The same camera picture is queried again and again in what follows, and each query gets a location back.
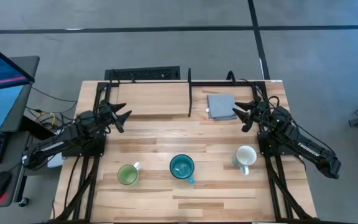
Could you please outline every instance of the wooden table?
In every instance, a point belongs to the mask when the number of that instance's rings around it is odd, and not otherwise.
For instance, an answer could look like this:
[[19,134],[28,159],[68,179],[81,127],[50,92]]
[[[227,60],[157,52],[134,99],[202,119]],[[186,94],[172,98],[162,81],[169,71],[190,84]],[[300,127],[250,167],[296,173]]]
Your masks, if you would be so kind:
[[[76,114],[92,110],[96,84],[82,84]],[[276,95],[288,109],[282,82],[266,81],[268,96]],[[115,103],[119,88],[113,88],[110,103]],[[241,145],[259,151],[256,125],[241,132],[239,119],[208,119],[208,94],[234,94],[236,101],[249,102],[249,87],[193,87],[191,117],[133,117],[125,123],[125,133],[114,128],[108,135],[105,154],[100,159],[94,196],[92,222],[250,222],[274,221],[274,213],[264,158],[258,154],[244,176],[231,163]],[[177,154],[187,154],[195,162],[195,184],[175,179],[169,162]],[[288,189],[298,203],[316,216],[303,164],[293,156],[283,156]],[[56,213],[63,209],[68,178],[75,158],[65,160],[55,197]],[[140,162],[139,181],[121,185],[117,171],[125,164]],[[69,201],[78,186],[82,160],[75,169],[68,195]],[[87,193],[81,204],[80,218],[85,215]],[[278,190],[281,214],[285,216],[283,197]]]

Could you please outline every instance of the gray floor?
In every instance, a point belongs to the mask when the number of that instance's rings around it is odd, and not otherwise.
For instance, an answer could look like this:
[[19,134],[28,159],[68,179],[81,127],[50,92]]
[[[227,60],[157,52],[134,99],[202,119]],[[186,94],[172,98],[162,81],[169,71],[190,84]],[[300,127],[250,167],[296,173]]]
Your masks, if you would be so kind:
[[[257,0],[255,7],[262,26],[358,25],[357,0]],[[251,24],[247,1],[0,0],[0,29]],[[347,124],[358,109],[358,30],[263,31],[262,39],[270,76],[284,81],[294,118],[343,163],[339,180],[308,164],[318,216],[358,223],[358,128]],[[39,55],[35,86],[66,99],[76,99],[83,80],[100,80],[109,68],[179,65],[183,72],[191,67],[194,78],[224,78],[228,70],[262,78],[252,31],[0,34],[0,51]],[[71,105],[32,92],[28,106]],[[0,208],[0,223],[47,220],[57,181],[58,170],[30,178],[25,193],[32,203]]]

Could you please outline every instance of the mug handle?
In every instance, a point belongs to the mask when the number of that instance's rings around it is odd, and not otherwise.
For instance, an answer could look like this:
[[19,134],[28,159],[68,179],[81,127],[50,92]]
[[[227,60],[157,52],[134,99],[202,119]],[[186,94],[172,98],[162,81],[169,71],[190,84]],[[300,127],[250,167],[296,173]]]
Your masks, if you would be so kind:
[[139,162],[135,162],[134,167],[136,170],[140,169],[140,163]]
[[190,176],[190,177],[189,177],[189,183],[194,184],[194,178],[193,178],[193,176]]
[[244,174],[244,175],[248,175],[248,174],[249,174],[248,166],[241,167],[241,168],[240,168],[240,171],[241,171],[242,174]]

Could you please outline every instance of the gray cloth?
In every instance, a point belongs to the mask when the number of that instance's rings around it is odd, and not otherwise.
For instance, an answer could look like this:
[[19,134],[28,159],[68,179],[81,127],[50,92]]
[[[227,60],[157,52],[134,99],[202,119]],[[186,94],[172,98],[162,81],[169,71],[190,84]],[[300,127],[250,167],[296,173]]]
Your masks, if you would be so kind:
[[233,112],[234,95],[208,95],[207,96],[209,118],[216,120],[235,119]]

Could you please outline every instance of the white mug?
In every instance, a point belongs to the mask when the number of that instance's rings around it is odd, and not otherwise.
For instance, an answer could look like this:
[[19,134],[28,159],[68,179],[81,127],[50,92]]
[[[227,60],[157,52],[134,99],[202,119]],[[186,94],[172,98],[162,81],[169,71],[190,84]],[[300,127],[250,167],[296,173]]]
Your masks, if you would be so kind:
[[256,151],[250,146],[241,146],[237,149],[236,153],[233,155],[233,165],[240,168],[241,172],[244,175],[249,174],[248,166],[255,163],[257,158]]

